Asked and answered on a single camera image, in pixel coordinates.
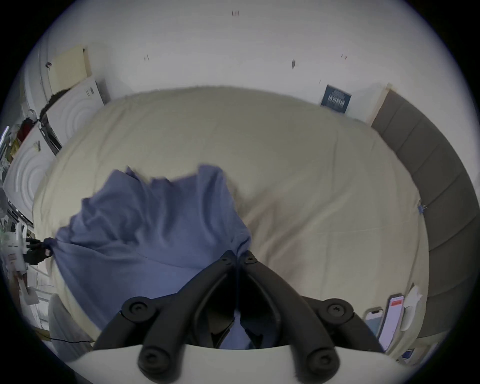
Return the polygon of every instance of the smartphone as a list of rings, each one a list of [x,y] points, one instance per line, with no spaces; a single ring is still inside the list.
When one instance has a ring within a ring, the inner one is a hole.
[[[388,299],[387,310],[385,314],[384,323],[378,341],[384,349],[388,350],[388,347],[392,343],[398,324],[403,313],[403,300],[405,297],[401,294],[390,296]]]
[[[375,337],[378,337],[383,318],[384,311],[382,308],[379,308],[377,310],[371,310],[367,312],[365,316],[365,324],[370,328]]]

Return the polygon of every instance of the white door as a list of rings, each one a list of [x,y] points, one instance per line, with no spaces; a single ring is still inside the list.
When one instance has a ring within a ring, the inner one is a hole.
[[[103,107],[93,77],[85,79],[64,94],[47,111],[48,122],[64,146],[75,132],[83,128]]]
[[[54,160],[37,123],[16,153],[3,183],[10,202],[31,222],[35,193]]]

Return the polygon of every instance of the bed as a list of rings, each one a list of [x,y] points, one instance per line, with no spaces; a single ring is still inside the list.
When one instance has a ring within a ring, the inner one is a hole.
[[[198,164],[225,171],[252,233],[251,251],[301,295],[342,298],[363,316],[417,285],[423,297],[414,321],[396,333],[387,353],[397,358],[415,342],[430,262],[411,174],[376,130],[288,96],[201,87],[107,104],[66,143],[41,182],[36,235],[54,237],[114,169],[130,167],[146,180],[175,179]],[[100,330],[54,260],[49,270],[62,303],[96,339]]]

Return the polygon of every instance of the gray upholstered headboard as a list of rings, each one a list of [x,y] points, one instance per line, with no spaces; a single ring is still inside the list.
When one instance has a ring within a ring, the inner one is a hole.
[[[453,327],[480,267],[480,208],[470,178],[442,133],[389,91],[372,127],[419,189],[430,249],[427,311],[419,337]]]

